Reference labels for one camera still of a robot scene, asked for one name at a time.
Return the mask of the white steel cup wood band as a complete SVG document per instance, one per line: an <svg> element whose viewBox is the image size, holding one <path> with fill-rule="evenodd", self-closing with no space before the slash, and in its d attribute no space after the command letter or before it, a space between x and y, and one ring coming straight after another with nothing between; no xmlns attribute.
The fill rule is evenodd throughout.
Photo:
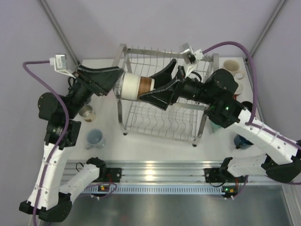
<svg viewBox="0 0 301 226"><path fill-rule="evenodd" d="M121 98L136 101L143 94L154 90L155 80L133 73L125 73L121 88Z"/></svg>

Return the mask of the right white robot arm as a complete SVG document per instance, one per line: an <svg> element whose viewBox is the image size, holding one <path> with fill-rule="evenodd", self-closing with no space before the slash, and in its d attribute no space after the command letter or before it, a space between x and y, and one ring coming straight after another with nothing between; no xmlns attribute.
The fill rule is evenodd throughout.
<svg viewBox="0 0 301 226"><path fill-rule="evenodd" d="M259 156L226 158L219 175L224 181L249 175L264 175L280 183L291 183L301 172L301 147L255 118L234 98L238 88L234 77L225 69L213 72L206 81L191 78L197 63L176 65L173 59L152 76L154 89L139 95L139 100L161 110L179 98L206 104L205 115L213 123L229 129L262 150Z"/></svg>

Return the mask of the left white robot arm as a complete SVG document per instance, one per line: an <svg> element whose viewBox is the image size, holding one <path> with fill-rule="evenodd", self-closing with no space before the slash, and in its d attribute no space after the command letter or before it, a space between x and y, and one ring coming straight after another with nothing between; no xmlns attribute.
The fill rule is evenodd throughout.
<svg viewBox="0 0 301 226"><path fill-rule="evenodd" d="M105 161L92 157L66 184L61 180L71 148L77 143L81 122L75 120L80 109L91 96L106 96L124 74L114 66L101 69L80 65L74 72L48 60L56 72L74 80L68 94L61 96L52 88L38 100L39 118L47 121L44 153L34 189L29 198L20 203L19 210L48 223L63 222L69 215L77 197L96 182L111 194L117 184L108 174Z"/></svg>

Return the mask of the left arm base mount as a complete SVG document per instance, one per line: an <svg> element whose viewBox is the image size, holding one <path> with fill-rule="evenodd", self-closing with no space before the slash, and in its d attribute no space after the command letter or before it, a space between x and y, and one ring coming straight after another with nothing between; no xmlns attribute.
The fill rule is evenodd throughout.
<svg viewBox="0 0 301 226"><path fill-rule="evenodd" d="M107 168L101 182L119 183L122 177L122 168Z"/></svg>

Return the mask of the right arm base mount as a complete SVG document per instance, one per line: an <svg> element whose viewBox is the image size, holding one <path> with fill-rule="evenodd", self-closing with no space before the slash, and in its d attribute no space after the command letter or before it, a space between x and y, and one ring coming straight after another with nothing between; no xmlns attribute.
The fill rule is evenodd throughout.
<svg viewBox="0 0 301 226"><path fill-rule="evenodd" d="M221 187L225 183L235 182L236 177L228 172L230 160L232 157L224 159L219 168L205 168L205 181L213 187Z"/></svg>

